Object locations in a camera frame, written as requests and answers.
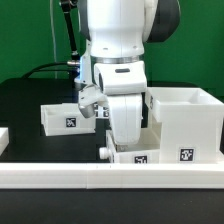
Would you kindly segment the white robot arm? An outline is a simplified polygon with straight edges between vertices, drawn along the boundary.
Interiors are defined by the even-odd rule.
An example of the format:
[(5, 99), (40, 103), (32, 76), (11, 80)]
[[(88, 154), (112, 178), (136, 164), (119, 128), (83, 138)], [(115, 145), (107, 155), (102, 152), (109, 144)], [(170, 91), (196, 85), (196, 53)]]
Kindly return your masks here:
[(86, 117), (97, 102), (109, 108), (117, 145), (140, 138), (142, 94), (147, 89), (145, 42), (163, 42), (180, 23), (178, 0), (79, 0), (81, 33), (90, 42), (91, 83), (79, 101)]

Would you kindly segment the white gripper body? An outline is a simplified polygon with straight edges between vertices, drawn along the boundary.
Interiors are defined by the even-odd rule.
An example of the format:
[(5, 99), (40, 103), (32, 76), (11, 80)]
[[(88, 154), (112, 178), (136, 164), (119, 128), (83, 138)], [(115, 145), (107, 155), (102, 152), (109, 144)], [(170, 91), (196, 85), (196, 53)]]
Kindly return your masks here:
[(108, 96), (109, 118), (117, 145), (133, 145), (140, 138), (142, 95)]

